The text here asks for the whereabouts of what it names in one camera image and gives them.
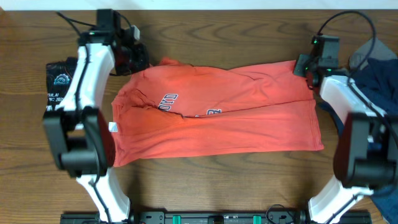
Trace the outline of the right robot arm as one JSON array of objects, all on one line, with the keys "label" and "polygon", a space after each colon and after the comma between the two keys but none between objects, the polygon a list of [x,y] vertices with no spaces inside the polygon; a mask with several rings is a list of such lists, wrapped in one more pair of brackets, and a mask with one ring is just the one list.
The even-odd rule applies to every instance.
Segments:
[{"label": "right robot arm", "polygon": [[338,37],[317,34],[310,54],[299,56],[294,75],[328,103],[343,122],[333,158],[333,176],[321,192],[295,212],[293,223],[371,223],[368,212],[351,208],[375,190],[397,184],[397,117],[374,105],[338,68]]}]

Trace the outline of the red soccer t-shirt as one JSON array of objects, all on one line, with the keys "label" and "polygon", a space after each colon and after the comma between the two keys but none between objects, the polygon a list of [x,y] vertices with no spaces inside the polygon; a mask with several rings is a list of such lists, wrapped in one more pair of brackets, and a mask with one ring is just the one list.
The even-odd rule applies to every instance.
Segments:
[{"label": "red soccer t-shirt", "polygon": [[137,159],[323,149],[294,61],[224,70],[165,58],[116,95],[117,166]]}]

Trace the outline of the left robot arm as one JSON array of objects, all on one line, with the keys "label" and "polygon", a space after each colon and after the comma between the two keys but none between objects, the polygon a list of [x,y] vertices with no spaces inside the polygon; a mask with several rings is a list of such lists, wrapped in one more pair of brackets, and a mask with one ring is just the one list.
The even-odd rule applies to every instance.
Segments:
[{"label": "left robot arm", "polygon": [[139,29],[122,28],[124,15],[98,9],[96,23],[78,31],[76,69],[63,100],[43,116],[55,165],[89,193],[97,212],[66,212],[60,223],[134,223],[131,201],[113,169],[116,146],[101,112],[108,78],[149,68]]}]

